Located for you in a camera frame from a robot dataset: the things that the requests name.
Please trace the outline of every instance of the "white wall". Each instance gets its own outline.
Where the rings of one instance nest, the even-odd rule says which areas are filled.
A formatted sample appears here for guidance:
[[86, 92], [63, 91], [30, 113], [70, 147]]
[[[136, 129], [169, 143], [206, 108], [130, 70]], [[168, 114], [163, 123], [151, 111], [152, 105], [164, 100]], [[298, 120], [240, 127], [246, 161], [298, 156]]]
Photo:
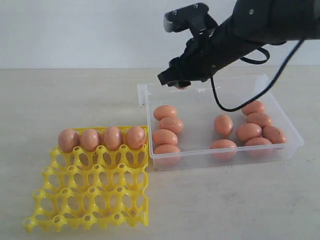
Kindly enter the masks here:
[[[195, 2], [0, 0], [0, 69], [167, 67], [190, 33], [166, 33], [164, 13]], [[203, 2], [221, 23], [236, 0]], [[267, 65], [279, 65], [293, 45], [268, 47]], [[319, 65], [319, 47], [320, 41], [305, 43], [290, 64]]]

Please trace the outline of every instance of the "egg in tray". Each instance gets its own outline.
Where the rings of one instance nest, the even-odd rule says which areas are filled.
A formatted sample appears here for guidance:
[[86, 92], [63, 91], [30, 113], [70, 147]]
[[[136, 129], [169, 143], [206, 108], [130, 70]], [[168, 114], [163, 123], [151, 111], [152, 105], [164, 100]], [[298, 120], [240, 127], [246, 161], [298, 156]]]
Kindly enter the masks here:
[[50, 150], [51, 164], [42, 170], [43, 187], [33, 194], [35, 207], [23, 221], [25, 230], [147, 226], [148, 146], [146, 126], [63, 130]]

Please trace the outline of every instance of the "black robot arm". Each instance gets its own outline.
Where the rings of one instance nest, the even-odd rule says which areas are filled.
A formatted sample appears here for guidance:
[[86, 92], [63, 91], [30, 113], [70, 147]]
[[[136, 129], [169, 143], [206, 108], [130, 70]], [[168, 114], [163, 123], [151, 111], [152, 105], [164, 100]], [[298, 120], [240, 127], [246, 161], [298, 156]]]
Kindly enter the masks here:
[[[208, 11], [207, 5], [196, 3], [165, 14], [167, 32], [190, 29], [193, 38], [183, 54], [158, 75], [162, 85], [183, 88], [191, 81], [205, 82], [239, 59], [263, 64], [270, 57], [264, 45], [320, 39], [320, 0], [238, 0], [221, 25]], [[254, 50], [262, 52], [266, 60], [245, 57]]]

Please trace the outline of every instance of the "transparent plastic box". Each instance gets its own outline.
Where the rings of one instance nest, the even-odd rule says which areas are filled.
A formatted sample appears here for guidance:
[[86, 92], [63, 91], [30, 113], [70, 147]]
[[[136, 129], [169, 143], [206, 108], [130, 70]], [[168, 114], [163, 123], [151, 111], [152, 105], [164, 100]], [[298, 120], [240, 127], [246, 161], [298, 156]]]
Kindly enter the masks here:
[[[233, 78], [217, 78], [214, 80], [218, 98], [226, 108], [234, 108], [261, 92], [269, 83], [266, 75], [237, 76]], [[266, 161], [290, 159], [296, 149], [304, 144], [298, 131], [284, 113], [271, 91], [259, 100], [266, 106], [266, 113], [271, 117], [273, 125], [280, 128], [287, 138], [284, 144], [243, 146], [236, 138], [236, 130], [246, 123], [246, 116], [241, 110], [225, 112], [234, 124], [232, 134], [227, 138], [237, 144], [237, 152], [231, 160], [218, 160], [215, 153], [230, 152], [231, 149], [210, 149], [212, 143], [221, 137], [215, 133], [214, 120], [223, 111], [217, 106], [210, 81], [193, 82], [187, 89], [161, 86], [158, 82], [138, 84], [140, 107], [146, 108], [149, 130], [149, 154], [153, 159], [155, 170], [173, 170], [186, 168], [202, 168], [221, 165], [247, 164]], [[178, 117], [184, 123], [184, 129], [178, 136], [177, 147], [180, 153], [155, 154], [152, 134], [159, 129], [159, 121], [154, 110], [161, 105], [171, 105], [178, 111]], [[268, 155], [251, 157], [248, 151], [272, 149]], [[173, 165], [163, 164], [165, 160], [180, 158]]]

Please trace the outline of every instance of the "white table surface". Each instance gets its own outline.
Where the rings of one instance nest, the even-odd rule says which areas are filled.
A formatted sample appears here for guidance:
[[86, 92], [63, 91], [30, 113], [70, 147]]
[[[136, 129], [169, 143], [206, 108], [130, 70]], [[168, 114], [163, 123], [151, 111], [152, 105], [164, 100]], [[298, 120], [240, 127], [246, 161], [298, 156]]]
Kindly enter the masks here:
[[[320, 239], [320, 67], [288, 67], [272, 89], [305, 144], [293, 159], [154, 172], [149, 226], [109, 225], [27, 234], [24, 218], [42, 187], [41, 169], [64, 128], [146, 125], [137, 83], [159, 69], [0, 70], [1, 240], [318, 240]], [[219, 75], [276, 68], [227, 68]]]

